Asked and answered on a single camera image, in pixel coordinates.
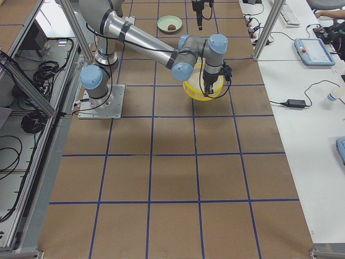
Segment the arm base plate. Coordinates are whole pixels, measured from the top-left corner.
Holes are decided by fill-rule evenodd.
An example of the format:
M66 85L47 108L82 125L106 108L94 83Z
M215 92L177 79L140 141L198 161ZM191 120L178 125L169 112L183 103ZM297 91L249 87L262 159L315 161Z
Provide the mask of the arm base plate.
M107 84L107 87L112 91L101 99L90 98L84 90L83 98L88 100L81 103L79 119L121 119L126 86Z
M128 22L132 23L133 25L135 24L135 17L132 17L132 16L127 17L127 16L125 16L125 17L123 17L123 19L125 21L128 21Z

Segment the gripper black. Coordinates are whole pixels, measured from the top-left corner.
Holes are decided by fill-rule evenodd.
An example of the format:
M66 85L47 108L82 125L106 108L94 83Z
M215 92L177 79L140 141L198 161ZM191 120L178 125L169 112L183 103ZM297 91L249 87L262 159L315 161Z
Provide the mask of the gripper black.
M211 94L214 94L213 84L218 80L219 72L218 73L209 73L207 71L203 71L203 80L204 80L204 90L205 90L205 97L209 97Z
M202 11L204 10L203 0L192 0L192 9L196 12L197 26L199 30L202 30Z

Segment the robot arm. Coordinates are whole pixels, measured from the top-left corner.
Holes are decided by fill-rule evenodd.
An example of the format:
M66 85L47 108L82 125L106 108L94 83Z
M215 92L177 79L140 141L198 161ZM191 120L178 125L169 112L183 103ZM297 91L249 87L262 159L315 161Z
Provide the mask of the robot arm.
M203 78L199 85L210 98L213 84L223 76L231 84L232 69L224 61L228 40L222 34L213 34L203 39L182 35L175 49L146 33L123 18L122 1L80 1L81 14L87 25L105 39L118 40L132 49L145 54L171 70L178 81L187 81L198 59L205 61Z

